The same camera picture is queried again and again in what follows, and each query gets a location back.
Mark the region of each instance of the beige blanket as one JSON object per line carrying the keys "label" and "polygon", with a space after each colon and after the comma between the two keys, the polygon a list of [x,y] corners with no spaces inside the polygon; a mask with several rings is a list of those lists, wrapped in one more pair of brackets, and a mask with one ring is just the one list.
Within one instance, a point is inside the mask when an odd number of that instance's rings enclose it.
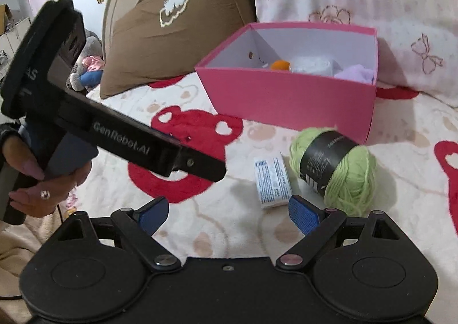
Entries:
{"label": "beige blanket", "polygon": [[[19,274],[59,226],[58,212],[42,219],[27,217],[21,226],[0,221],[0,296],[20,295]],[[23,300],[0,300],[0,323],[25,323],[29,319]]]}

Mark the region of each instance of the pink floral pillow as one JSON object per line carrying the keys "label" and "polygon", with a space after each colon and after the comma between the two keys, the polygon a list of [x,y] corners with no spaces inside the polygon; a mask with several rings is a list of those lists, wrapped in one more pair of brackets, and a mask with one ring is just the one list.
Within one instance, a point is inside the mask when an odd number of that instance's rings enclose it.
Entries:
{"label": "pink floral pillow", "polygon": [[458,0],[256,0],[260,22],[377,28],[378,79],[458,107]]}

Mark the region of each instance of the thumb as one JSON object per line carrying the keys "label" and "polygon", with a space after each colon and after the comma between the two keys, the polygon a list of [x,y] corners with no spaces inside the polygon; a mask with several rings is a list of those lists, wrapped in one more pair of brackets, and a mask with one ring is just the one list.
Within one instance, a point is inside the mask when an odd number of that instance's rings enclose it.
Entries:
{"label": "thumb", "polygon": [[2,153],[6,162],[22,174],[39,181],[44,179],[44,172],[38,165],[35,156],[19,137],[14,135],[8,137],[3,144]]}

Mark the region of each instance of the patterned bedsheet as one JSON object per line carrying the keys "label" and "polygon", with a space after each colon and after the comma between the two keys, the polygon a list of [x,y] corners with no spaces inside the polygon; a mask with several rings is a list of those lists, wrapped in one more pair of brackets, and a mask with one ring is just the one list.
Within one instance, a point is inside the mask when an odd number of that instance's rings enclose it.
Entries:
{"label": "patterned bedsheet", "polygon": [[[297,132],[216,114],[195,73],[154,86],[103,104],[225,158],[225,179],[212,184],[181,172],[164,179],[100,150],[86,183],[70,194],[67,215],[78,209],[107,216],[164,194],[170,215],[154,237],[182,261],[276,259],[300,240],[287,207],[260,208],[253,167],[254,157],[278,151],[287,164]],[[88,97],[100,101],[98,88]],[[458,318],[457,141],[458,111],[432,97],[380,85],[367,142],[379,164],[372,209],[388,212],[435,267],[440,285],[428,317],[436,324],[456,324]],[[323,206],[287,169],[293,193]]]}

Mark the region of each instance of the pink storage box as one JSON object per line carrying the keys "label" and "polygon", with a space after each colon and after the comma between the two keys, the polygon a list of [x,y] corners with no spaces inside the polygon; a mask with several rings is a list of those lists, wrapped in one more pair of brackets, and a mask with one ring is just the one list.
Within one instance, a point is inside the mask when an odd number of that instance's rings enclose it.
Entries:
{"label": "pink storage box", "polygon": [[[328,57],[341,69],[361,64],[374,82],[263,68],[297,56]],[[369,134],[377,69],[375,29],[309,22],[248,24],[196,66],[219,114],[293,130],[334,127],[358,143]]]}

